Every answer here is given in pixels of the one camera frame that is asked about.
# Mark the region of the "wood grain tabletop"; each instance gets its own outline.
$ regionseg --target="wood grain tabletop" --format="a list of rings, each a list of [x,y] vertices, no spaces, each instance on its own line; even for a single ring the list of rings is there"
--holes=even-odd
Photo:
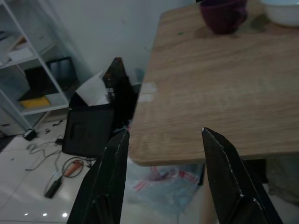
[[[130,130],[133,161],[204,161],[202,127],[244,158],[299,153],[299,29],[270,22],[257,0],[247,10],[231,35],[212,34],[198,4],[162,14]]]

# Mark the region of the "black device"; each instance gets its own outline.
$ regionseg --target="black device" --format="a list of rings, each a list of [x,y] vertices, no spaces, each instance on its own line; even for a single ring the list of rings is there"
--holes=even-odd
[[[257,175],[219,133],[202,131],[206,169],[220,224],[282,224]]]
[[[53,198],[53,196],[56,194],[56,192],[59,189],[59,187],[61,186],[61,184],[62,184],[62,176],[58,180],[53,182],[50,189],[46,192],[45,197]]]
[[[70,57],[48,61],[47,66],[63,91],[68,91],[78,82],[77,74]],[[30,86],[18,101],[35,99],[45,95],[58,93],[43,67],[36,67],[24,71]]]
[[[78,80],[71,57],[48,61],[46,64],[63,91],[68,90]]]
[[[70,110],[62,151],[67,154],[98,157],[112,136],[114,109],[98,105]]]
[[[33,129],[29,129],[23,134],[23,138],[26,139],[27,141],[33,140],[36,136],[37,133]]]
[[[67,224],[119,224],[125,188],[129,133],[112,137],[85,175]]]

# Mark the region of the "shelf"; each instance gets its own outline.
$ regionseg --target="shelf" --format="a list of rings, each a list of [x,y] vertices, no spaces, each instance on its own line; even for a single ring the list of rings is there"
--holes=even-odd
[[[49,45],[44,50],[42,50],[40,52],[40,54],[42,54],[42,55],[45,54],[47,51],[51,50],[53,47],[55,47],[55,44]],[[24,58],[24,59],[19,60],[19,61],[9,61],[5,65],[0,66],[0,69],[7,68],[7,67],[10,67],[10,66],[13,66],[13,65],[17,65],[17,64],[21,64],[23,62],[32,61],[32,60],[35,60],[35,59],[37,59],[37,57],[36,56],[32,56],[32,57]]]
[[[24,109],[21,113],[22,113],[22,115],[30,115],[30,114],[35,114],[35,113],[43,113],[43,112],[48,112],[48,111],[53,111],[53,110],[64,109],[64,108],[68,108],[68,107],[69,107],[68,104],[40,106],[40,107],[35,107],[35,108]]]

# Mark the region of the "white floor tile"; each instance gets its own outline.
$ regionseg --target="white floor tile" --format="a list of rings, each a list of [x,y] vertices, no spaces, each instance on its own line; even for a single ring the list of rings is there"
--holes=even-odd
[[[28,174],[39,155],[23,151],[6,151],[0,154],[0,211]]]
[[[46,153],[54,152],[56,149],[55,147],[49,147],[46,149]],[[70,213],[88,168],[84,167],[82,173],[76,178],[64,178],[63,184],[56,195],[52,199],[45,198],[45,185],[53,173],[55,173],[54,161],[56,157],[57,155],[48,158],[38,169],[31,171],[27,175],[6,206],[2,209],[0,220],[28,222],[67,221],[67,217],[62,217],[62,214]],[[71,155],[61,154],[58,160],[58,167],[61,168],[62,164],[71,157]]]

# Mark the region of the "cable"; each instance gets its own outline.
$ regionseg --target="cable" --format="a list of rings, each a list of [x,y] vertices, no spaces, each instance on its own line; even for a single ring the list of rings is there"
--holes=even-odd
[[[38,153],[38,152],[42,151],[44,158],[43,158],[43,160],[35,168],[25,169],[26,171],[33,171],[33,170],[37,169],[47,158],[49,158],[50,156],[55,155],[55,154],[61,152],[60,150],[57,150],[57,151],[55,151],[55,152],[53,152],[53,153],[51,153],[49,155],[46,155],[46,152],[45,152],[45,150],[43,148],[40,149],[40,150],[34,151],[37,148],[39,148],[40,146],[43,146],[43,145],[49,144],[49,143],[55,143],[55,142],[54,141],[48,141],[48,142],[42,143],[42,144],[40,144],[38,146],[36,144],[30,144],[30,145],[27,146],[26,149],[29,150],[29,154],[35,154],[35,153]]]

